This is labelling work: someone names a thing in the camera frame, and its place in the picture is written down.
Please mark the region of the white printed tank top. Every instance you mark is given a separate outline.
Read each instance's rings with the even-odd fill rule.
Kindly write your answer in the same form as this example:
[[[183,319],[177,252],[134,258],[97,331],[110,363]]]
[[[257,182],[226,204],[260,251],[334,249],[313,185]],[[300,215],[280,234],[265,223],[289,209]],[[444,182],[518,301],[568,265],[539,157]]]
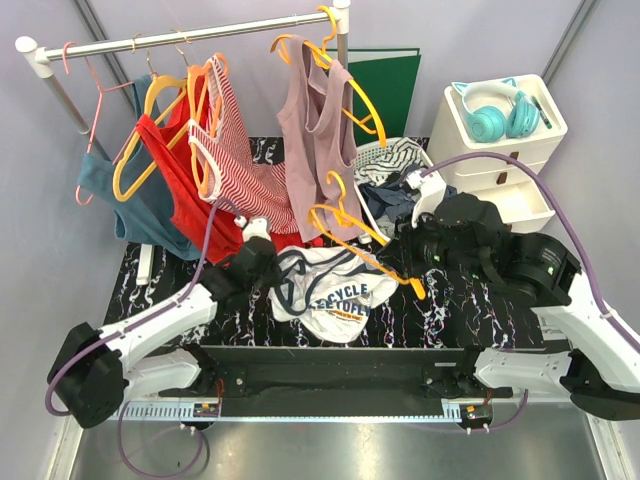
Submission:
[[[299,321],[321,341],[350,343],[399,283],[342,247],[287,247],[277,255],[280,284],[269,298],[276,321]]]

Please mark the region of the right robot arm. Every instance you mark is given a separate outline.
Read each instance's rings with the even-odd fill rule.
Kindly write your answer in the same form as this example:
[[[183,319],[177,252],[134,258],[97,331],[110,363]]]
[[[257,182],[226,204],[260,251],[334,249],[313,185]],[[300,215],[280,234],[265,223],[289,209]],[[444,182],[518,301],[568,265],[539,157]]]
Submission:
[[[585,264],[557,239],[512,233],[493,203],[461,193],[417,221],[398,220],[377,257],[404,278],[431,266],[473,274],[491,293],[551,319],[573,345],[552,354],[467,347],[445,376],[458,392],[562,391],[595,417],[638,419],[639,352],[631,345],[637,336],[598,310]]]

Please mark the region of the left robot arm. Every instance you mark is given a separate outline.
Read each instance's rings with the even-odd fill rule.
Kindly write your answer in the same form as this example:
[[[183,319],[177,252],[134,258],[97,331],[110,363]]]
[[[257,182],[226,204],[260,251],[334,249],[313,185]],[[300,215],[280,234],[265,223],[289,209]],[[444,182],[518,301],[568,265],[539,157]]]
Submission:
[[[169,390],[208,394],[218,378],[216,362],[189,344],[170,353],[157,349],[182,333],[210,323],[222,307],[274,284],[280,275],[273,243],[252,237],[224,265],[201,269],[194,282],[164,301],[100,329],[83,322],[67,334],[48,373],[45,405],[89,429],[114,415],[126,402]]]

